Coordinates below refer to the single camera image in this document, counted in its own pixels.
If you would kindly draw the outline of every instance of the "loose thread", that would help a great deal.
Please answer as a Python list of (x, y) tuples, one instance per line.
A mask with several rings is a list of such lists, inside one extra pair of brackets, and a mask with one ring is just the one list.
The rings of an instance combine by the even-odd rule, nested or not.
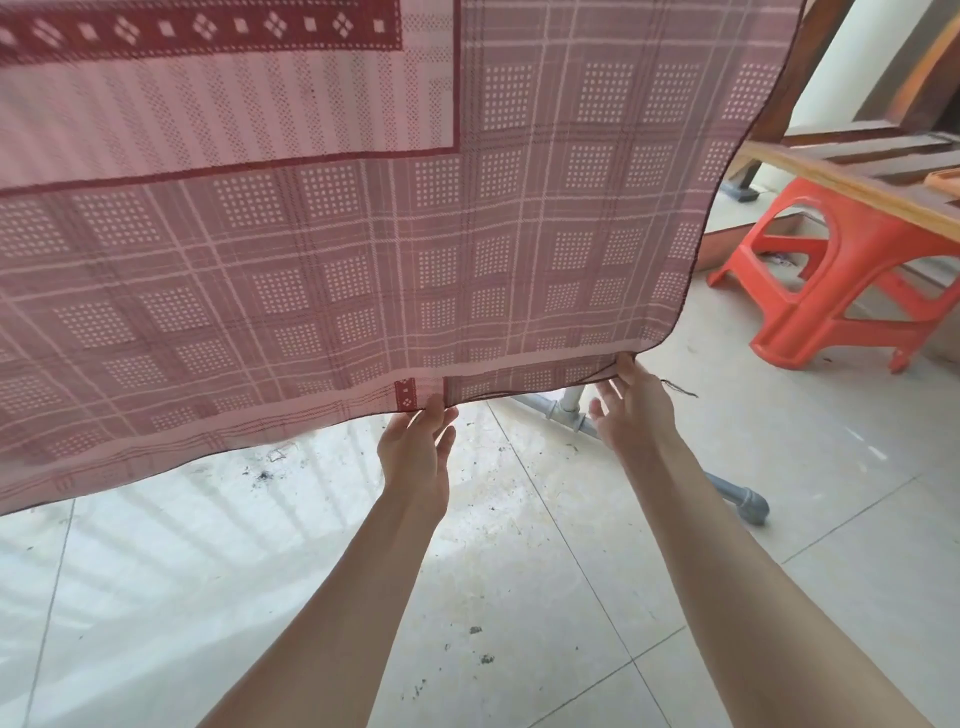
[(697, 399), (700, 398), (700, 395), (698, 395), (696, 392), (687, 392), (683, 387), (674, 384), (669, 379), (661, 379), (660, 381), (670, 387), (670, 389), (672, 389), (674, 392), (680, 392), (682, 395), (687, 395), (688, 397), (696, 397)]

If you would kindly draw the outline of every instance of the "forearm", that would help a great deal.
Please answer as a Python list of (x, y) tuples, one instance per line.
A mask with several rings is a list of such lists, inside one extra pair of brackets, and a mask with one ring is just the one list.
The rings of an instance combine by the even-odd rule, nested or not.
[(290, 626), (204, 728), (365, 726), (436, 524), (382, 496)]
[(928, 725), (737, 522), (679, 437), (621, 460), (734, 725)]

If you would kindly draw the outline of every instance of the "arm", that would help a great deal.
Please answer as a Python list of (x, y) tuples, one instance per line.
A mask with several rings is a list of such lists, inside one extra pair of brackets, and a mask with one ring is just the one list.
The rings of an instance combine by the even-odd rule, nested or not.
[(435, 397), (397, 414), (377, 454), (383, 494), (320, 589), (202, 728), (367, 725), (430, 538), (446, 512), (456, 433)]
[(930, 726), (740, 525), (677, 433), (660, 381), (627, 354), (590, 416), (663, 553), (737, 728)]

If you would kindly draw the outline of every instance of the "white dot pattern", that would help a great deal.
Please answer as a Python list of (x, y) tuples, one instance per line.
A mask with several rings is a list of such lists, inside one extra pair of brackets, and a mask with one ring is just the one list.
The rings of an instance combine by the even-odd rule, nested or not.
[(578, 144), (570, 149), (564, 184), (569, 189), (592, 189), (607, 181), (613, 147)]
[(73, 457), (91, 448), (96, 448), (107, 441), (107, 435), (103, 431), (88, 429), (57, 440), (48, 445), (47, 449), (57, 457)]
[(255, 273), (252, 278), (253, 287), (256, 288), (263, 310), (267, 313), (300, 311), (310, 305), (299, 270)]
[(469, 400), (471, 397), (479, 397), (480, 395), (487, 394), (492, 388), (493, 384), (490, 381), (474, 382), (464, 387), (463, 396), (465, 400)]
[(580, 283), (554, 283), (546, 289), (546, 303), (543, 311), (565, 311), (577, 303), (577, 294), (580, 292)]
[(580, 89), (577, 121), (619, 123), (633, 75), (634, 67), (629, 63), (588, 63)]
[(32, 257), (69, 252), (70, 247), (38, 202), (0, 202), (0, 253)]
[(280, 225), (285, 222), (273, 178), (240, 175), (213, 181), (224, 213), (235, 228)]
[(288, 359), (314, 356), (324, 350), (316, 324), (296, 324), (278, 328), (275, 336), (276, 342), (280, 345), (280, 353)]
[(727, 171), (733, 152), (736, 150), (735, 141), (711, 141), (707, 146), (707, 153), (700, 165), (700, 174), (697, 182), (716, 184), (716, 180)]
[(198, 341), (176, 348), (177, 356), (192, 375), (205, 375), (234, 367), (233, 357), (222, 341)]
[(720, 118), (724, 121), (752, 121), (766, 103), (767, 94), (779, 75), (780, 67), (771, 63), (744, 65), (733, 82)]
[(531, 392), (545, 392), (553, 387), (553, 375), (549, 370), (524, 372), (523, 388)]
[(453, 352), (429, 353), (423, 357), (423, 366), (425, 367), (446, 367), (453, 363)]
[(699, 63), (661, 63), (643, 109), (643, 121), (677, 124), (686, 118), (697, 80)]
[(326, 293), (331, 301), (367, 296), (372, 292), (369, 266), (361, 255), (327, 263), (324, 266), (324, 276)]
[(333, 382), (329, 379), (310, 379), (297, 382), (297, 391), (301, 395), (319, 395), (321, 392), (332, 392)]
[(144, 293), (140, 301), (147, 307), (161, 331), (183, 331), (209, 326), (204, 307), (189, 288), (169, 288), (165, 291)]
[(555, 271), (582, 268), (587, 264), (592, 240), (590, 231), (558, 232), (550, 268)]
[(590, 293), (590, 305), (617, 305), (623, 302), (625, 279), (601, 279)]
[(470, 361), (490, 361), (502, 355), (502, 347), (473, 347), (470, 349)]
[(552, 349), (563, 349), (566, 347), (565, 336), (543, 336), (537, 341), (537, 351), (546, 352)]
[(580, 337), (580, 343), (587, 346), (596, 346), (597, 344), (606, 344), (610, 341), (609, 331), (599, 331), (594, 333), (585, 333)]
[(612, 231), (607, 247), (603, 252), (604, 265), (628, 265), (635, 263), (640, 252), (640, 244), (646, 235), (647, 229), (641, 228)]
[(686, 276), (683, 273), (663, 273), (657, 279), (651, 301), (677, 301), (686, 290)]
[(510, 238), (506, 235), (477, 243), (477, 276), (490, 276), (494, 273), (506, 273), (510, 270)]
[(147, 208), (132, 192), (74, 195), (73, 201), (103, 245), (156, 245), (160, 242), (160, 234)]
[(591, 369), (590, 367), (567, 367), (566, 379), (568, 381), (582, 381), (595, 372), (596, 369)]
[(452, 327), (457, 323), (457, 302), (455, 299), (443, 301), (423, 301), (420, 303), (420, 320), (426, 330)]
[(55, 308), (54, 313), (84, 347), (108, 347), (133, 340), (127, 322), (106, 301), (75, 303), (69, 308)]
[(192, 423), (196, 419), (197, 413), (193, 411), (193, 407), (179, 407), (169, 412), (154, 415), (150, 418), (150, 421), (156, 429), (172, 429), (180, 425)]
[(167, 377), (147, 354), (104, 362), (104, 369), (125, 389), (162, 386)]
[(460, 202), (460, 158), (446, 157), (414, 163), (417, 207)]
[(530, 104), (529, 65), (498, 65), (484, 69), (483, 129), (522, 127)]
[(480, 198), (515, 195), (520, 177), (521, 150), (494, 152), (480, 160)]
[(470, 316), (474, 319), (491, 319), (507, 312), (506, 288), (483, 288), (473, 291), (470, 297)]
[(360, 211), (356, 173), (349, 164), (302, 169), (300, 186), (312, 218), (351, 215)]
[(253, 397), (247, 394), (243, 395), (223, 395), (213, 398), (213, 406), (217, 408), (218, 413), (232, 412), (235, 409), (246, 409), (256, 406)]
[(419, 253), (417, 273), (420, 276), (420, 288), (457, 282), (457, 249), (439, 248)]
[(627, 168), (629, 189), (660, 188), (666, 175), (667, 165), (673, 158), (672, 144), (644, 144), (634, 147)]
[(367, 367), (361, 367), (360, 369), (350, 370), (350, 385), (355, 387), (357, 384), (363, 384), (365, 381), (376, 379), (382, 374), (383, 364), (379, 362)]
[(670, 257), (692, 257), (700, 245), (700, 226), (696, 223), (680, 223), (670, 244)]
[(35, 376), (0, 381), (0, 407), (12, 415), (62, 402), (59, 394)]
[(372, 308), (365, 308), (338, 316), (337, 331), (345, 344), (371, 339), (376, 336), (376, 314)]

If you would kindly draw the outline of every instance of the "hand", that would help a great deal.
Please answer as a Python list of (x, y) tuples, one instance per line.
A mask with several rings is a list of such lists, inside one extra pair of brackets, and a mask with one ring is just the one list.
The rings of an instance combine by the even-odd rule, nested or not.
[(617, 355), (612, 384), (598, 381), (597, 391), (603, 404), (598, 399), (592, 400), (589, 415), (596, 423), (600, 439), (618, 455), (648, 446), (659, 449), (680, 440), (670, 395), (660, 380), (628, 353)]
[(457, 436), (450, 426), (457, 414), (456, 407), (444, 409), (442, 395), (433, 395), (416, 416), (396, 413), (376, 446), (383, 466), (384, 495), (397, 494), (424, 508), (436, 522), (444, 517), (450, 500), (446, 460)]

